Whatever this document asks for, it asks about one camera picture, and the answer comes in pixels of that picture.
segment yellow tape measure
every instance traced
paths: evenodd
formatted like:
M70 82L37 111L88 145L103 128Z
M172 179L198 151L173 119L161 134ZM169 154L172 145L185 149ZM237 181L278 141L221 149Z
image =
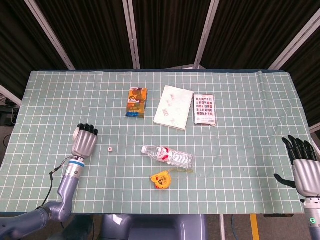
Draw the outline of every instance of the yellow tape measure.
M166 171L162 171L162 172L159 172L155 175L152 175L150 178L151 178L151 181L155 184L155 187L157 189L167 189L170 184L171 184L171 177L170 177L170 174L169 174L169 171L183 171L183 172L188 172L188 173L191 173L193 172L192 169L179 169L179 168L171 168L169 170L166 170Z

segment robotic hand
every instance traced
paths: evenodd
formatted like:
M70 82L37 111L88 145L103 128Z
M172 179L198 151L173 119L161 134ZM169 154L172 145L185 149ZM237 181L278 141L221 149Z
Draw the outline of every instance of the robotic hand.
M275 179L306 197L303 203L312 240L320 240L320 162L317 161L314 148L307 141L294 138L282 138L293 170L294 181L285 180L278 174Z
M66 221L72 210L72 199L75 194L81 173L85 167L85 159L90 157L98 139L98 130L93 125L79 124L73 134L72 155L63 179L60 183L58 194L62 202L50 201L44 203L36 210L16 217L0 218L0 239L9 236L12 239L21 239L33 232L44 228L48 220L58 222ZM53 174L62 167L63 163L50 172Z

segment bottle label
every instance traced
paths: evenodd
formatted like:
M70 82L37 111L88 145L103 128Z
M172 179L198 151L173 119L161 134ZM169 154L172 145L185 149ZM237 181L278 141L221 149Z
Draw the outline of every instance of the bottle label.
M169 158L169 152L170 152L169 148L159 147L158 154L157 154L156 158L158 160L165 160L165 162L167 162L168 158Z

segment white notepad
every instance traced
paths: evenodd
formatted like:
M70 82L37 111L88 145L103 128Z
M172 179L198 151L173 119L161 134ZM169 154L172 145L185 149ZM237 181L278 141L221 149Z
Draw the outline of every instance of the white notepad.
M194 92L165 86L153 122L186 130Z

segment floor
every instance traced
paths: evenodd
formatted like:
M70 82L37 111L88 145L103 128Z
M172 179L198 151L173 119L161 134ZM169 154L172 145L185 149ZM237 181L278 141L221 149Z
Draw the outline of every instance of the floor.
M11 134L12 127L0 126L0 140L3 141L6 135ZM6 139L5 144L9 142L9 137ZM3 144L0 144L0 164L2 163L6 153L6 148ZM224 216L225 236L227 240L234 240L234 234L231 224L231 215ZM94 239L98 239L102 216L96 214L93 216L95 235ZM237 214L234 215L234 230L239 240L250 240L252 237L250 215ZM265 218L263 214L257 215L259 237L261 240L274 240L274 239L290 239L290 240L310 240L309 229L304 214L295 214L293 217L284 218ZM62 231L62 227L59 222L49 222L49 224L42 230L24 237L23 240L43 240L47 239L54 233ZM209 240L219 240L220 227L218 215L207 215L207 230Z

